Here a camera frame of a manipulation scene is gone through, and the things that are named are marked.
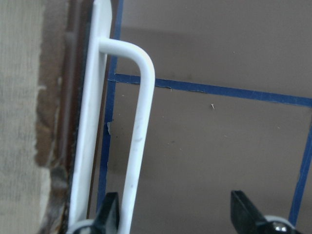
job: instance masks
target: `blue tape strip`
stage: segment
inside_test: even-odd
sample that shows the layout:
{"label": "blue tape strip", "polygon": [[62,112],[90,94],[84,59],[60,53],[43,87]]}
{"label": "blue tape strip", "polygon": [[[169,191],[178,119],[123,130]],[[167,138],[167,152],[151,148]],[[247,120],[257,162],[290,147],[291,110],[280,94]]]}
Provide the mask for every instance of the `blue tape strip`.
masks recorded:
{"label": "blue tape strip", "polygon": [[300,176],[299,176],[299,180],[297,182],[297,186],[293,195],[292,207],[291,207],[291,211],[289,213],[289,218],[288,218],[289,222],[293,224],[294,226],[297,223],[300,205],[301,205],[301,201],[302,201],[302,197],[303,197],[303,193],[304,193],[304,189],[306,186],[307,177],[309,173],[309,168],[311,164],[311,159],[312,159],[312,127],[310,128],[310,131],[308,134],[306,148],[303,154],[301,168],[300,168]]}
{"label": "blue tape strip", "polygon": [[[120,38],[121,32],[121,20],[122,20],[122,11],[123,11],[123,0],[119,0],[116,22],[115,22],[115,31],[114,39]],[[113,111],[114,111],[114,99],[115,99],[115,90],[116,83],[109,81],[111,77],[114,77],[115,70],[117,67],[117,57],[111,57],[111,62],[108,71],[108,83],[107,83],[107,95],[106,95],[106,104],[105,104],[105,117],[104,117],[104,131],[103,131],[103,141],[102,141],[102,152],[101,152],[101,163],[98,179],[98,189],[97,189],[97,209],[100,208],[103,199],[105,198],[106,190],[106,174],[107,174],[107,163],[109,156],[109,148],[111,143],[111,136],[108,131],[108,123],[113,121]]]}
{"label": "blue tape strip", "polygon": [[[115,74],[114,77],[110,77],[110,81],[139,84],[140,77]],[[246,98],[260,101],[277,102],[289,105],[312,107],[312,98],[296,97],[283,94],[266,93],[260,91],[252,91],[245,89],[227,88],[221,86],[189,83],[175,80],[156,79],[156,87],[170,88],[183,91],[200,92],[206,94],[223,95],[235,98]]]}

